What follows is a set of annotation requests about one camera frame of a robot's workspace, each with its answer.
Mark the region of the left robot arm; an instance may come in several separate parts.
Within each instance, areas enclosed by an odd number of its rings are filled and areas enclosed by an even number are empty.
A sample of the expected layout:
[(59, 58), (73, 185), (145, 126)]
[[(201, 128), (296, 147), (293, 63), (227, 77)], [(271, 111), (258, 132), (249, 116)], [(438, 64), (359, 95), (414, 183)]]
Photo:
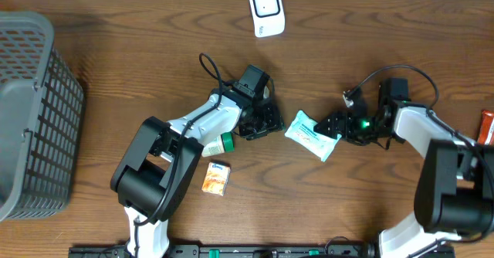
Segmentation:
[(205, 145), (233, 130), (251, 141), (284, 128), (276, 101), (263, 94), (216, 88), (183, 117), (149, 117), (141, 124), (110, 180), (130, 222), (130, 256), (167, 252), (168, 220), (188, 190)]

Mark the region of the red snack packet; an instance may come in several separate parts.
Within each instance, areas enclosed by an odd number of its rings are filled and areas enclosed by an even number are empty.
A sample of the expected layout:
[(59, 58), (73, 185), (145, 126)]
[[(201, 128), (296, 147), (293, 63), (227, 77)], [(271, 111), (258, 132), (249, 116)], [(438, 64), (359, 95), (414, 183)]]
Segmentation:
[(494, 140), (494, 113), (490, 110), (482, 111), (482, 121), (479, 128), (479, 135), (477, 142), (479, 144), (491, 145), (493, 146)]

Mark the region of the orange tissue pack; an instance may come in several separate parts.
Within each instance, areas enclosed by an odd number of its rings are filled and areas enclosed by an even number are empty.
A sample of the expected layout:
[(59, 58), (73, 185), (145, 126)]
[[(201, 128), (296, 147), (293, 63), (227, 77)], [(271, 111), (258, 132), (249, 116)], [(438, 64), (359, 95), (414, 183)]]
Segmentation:
[(228, 165), (210, 162), (201, 190), (205, 193), (223, 196), (230, 173), (231, 168)]

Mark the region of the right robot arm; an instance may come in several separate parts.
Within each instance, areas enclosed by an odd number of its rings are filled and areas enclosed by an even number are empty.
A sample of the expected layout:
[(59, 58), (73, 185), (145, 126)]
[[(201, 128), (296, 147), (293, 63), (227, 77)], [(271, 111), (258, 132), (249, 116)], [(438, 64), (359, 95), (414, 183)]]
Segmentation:
[(366, 146), (382, 137), (409, 143), (424, 159), (413, 212), (360, 247), (360, 257), (421, 257), (442, 246), (477, 243), (493, 232), (493, 149), (475, 143), (410, 101), (405, 88), (380, 88), (378, 109), (356, 108), (358, 91), (343, 98), (347, 111), (331, 113), (314, 131)]

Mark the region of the teal wet wipes pack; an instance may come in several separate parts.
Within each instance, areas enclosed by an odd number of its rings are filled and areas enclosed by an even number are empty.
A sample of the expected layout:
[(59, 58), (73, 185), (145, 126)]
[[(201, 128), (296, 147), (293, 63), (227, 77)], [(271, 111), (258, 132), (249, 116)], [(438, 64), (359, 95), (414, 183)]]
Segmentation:
[(325, 162), (333, 152), (341, 136), (336, 139), (316, 133), (313, 129), (317, 122), (310, 118), (303, 110), (299, 110), (285, 136), (301, 144), (304, 148), (315, 154), (322, 162)]

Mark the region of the green lid jar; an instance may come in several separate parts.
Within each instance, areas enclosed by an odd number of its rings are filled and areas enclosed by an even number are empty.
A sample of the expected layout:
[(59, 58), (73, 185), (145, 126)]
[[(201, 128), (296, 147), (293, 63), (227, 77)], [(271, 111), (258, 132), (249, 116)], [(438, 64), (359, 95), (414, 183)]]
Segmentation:
[(234, 141), (232, 138), (232, 133), (227, 132), (221, 134), (213, 141), (209, 142), (205, 145), (201, 156), (202, 157), (210, 157), (217, 154), (224, 154), (228, 152), (233, 152), (235, 150)]

